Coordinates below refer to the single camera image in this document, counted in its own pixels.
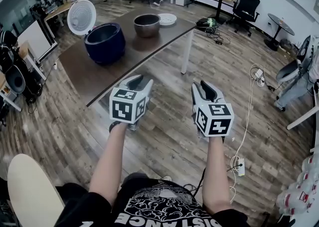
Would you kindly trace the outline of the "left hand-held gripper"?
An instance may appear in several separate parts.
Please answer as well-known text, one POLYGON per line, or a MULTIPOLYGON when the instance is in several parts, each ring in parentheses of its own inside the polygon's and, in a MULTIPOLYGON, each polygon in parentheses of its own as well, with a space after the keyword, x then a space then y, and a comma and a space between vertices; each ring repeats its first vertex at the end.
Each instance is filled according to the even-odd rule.
POLYGON ((139 120, 144 116, 150 101, 154 81, 143 75, 134 75, 120 82, 112 89, 109 98, 110 119, 128 124, 136 130, 139 120))

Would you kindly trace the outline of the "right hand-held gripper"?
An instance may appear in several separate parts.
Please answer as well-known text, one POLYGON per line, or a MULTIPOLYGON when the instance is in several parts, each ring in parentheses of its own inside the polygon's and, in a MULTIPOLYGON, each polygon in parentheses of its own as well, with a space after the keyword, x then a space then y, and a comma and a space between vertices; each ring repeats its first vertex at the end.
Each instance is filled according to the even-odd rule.
POLYGON ((225 137, 229 135, 234 112, 224 99, 222 91, 202 80, 191 86, 192 118, 200 138, 225 137))

